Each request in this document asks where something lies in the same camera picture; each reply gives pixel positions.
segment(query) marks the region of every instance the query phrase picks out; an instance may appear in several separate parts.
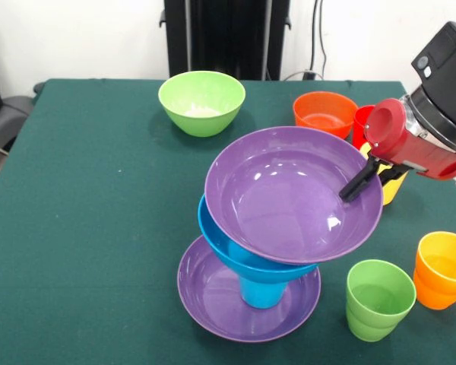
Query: orange cup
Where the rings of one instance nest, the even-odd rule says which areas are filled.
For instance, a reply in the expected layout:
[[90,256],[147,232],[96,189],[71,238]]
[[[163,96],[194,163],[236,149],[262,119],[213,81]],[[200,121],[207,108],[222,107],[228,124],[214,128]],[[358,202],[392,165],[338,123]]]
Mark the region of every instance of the orange cup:
[[413,282],[417,300],[430,309],[456,302],[456,233],[432,232],[420,240]]
[[357,109],[351,99],[328,91],[303,94],[293,104],[296,125],[319,129],[342,139],[350,134]]

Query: red cup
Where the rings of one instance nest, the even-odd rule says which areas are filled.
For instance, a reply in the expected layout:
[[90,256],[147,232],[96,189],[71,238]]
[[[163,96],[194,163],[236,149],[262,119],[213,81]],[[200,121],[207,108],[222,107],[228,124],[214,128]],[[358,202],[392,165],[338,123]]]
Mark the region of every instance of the red cup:
[[353,140],[352,144],[359,150],[365,142],[368,142],[365,138],[365,124],[368,116],[372,112],[375,105],[362,106],[355,112],[353,117]]

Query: white wall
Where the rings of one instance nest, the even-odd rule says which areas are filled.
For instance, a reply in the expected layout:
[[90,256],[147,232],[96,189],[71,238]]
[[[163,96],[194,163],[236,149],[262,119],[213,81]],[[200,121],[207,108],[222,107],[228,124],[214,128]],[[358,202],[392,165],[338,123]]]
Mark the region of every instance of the white wall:
[[[309,67],[313,4],[291,0],[282,78]],[[410,63],[446,21],[456,21],[456,0],[324,0],[322,19],[325,78],[399,80],[412,91],[420,80]],[[321,71],[322,53],[315,53]]]
[[[47,78],[167,78],[162,9],[163,0],[0,0],[2,94],[31,94]],[[310,60],[312,1],[291,0],[290,13],[282,77]],[[413,88],[410,62],[447,20],[456,0],[325,0],[326,78]]]
[[163,0],[0,0],[0,91],[47,78],[167,78]]

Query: orange bowl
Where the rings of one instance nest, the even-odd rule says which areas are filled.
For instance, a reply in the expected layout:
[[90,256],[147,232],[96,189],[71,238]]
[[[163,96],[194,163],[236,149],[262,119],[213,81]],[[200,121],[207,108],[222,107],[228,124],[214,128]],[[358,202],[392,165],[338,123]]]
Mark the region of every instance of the orange bowl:
[[319,129],[345,139],[358,106],[344,95],[329,91],[303,94],[293,104],[296,125]]

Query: black cable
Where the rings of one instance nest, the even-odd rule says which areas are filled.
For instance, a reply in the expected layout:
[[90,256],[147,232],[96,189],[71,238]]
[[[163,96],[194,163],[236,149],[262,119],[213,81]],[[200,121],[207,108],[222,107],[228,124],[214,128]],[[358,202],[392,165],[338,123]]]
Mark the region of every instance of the black cable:
[[290,74],[289,76],[287,76],[286,78],[284,78],[282,81],[287,81],[289,80],[292,76],[296,76],[298,74],[313,74],[315,76],[319,76],[320,79],[322,79],[322,76],[317,73],[317,72],[314,72],[314,71],[311,71],[311,70],[304,70],[304,71],[298,71],[298,72],[294,72],[293,74]]
[[325,68],[326,68],[326,60],[328,57],[326,56],[326,51],[325,51],[325,44],[322,41],[322,2],[319,4],[319,42],[321,43],[321,50],[322,54],[324,56],[324,61],[322,63],[322,71],[321,71],[321,76],[325,78]]
[[318,10],[318,0],[314,0],[314,8],[312,9],[312,52],[311,52],[311,66],[309,66],[309,70],[312,70],[312,68],[314,67],[316,11],[317,10]]

